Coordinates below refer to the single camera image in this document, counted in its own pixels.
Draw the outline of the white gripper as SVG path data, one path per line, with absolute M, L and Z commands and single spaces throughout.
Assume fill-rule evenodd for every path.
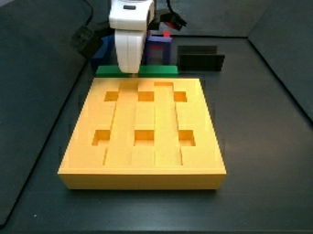
M 154 10 L 154 0 L 112 0 L 109 23 L 116 30 L 116 49 L 124 73 L 140 72 Z

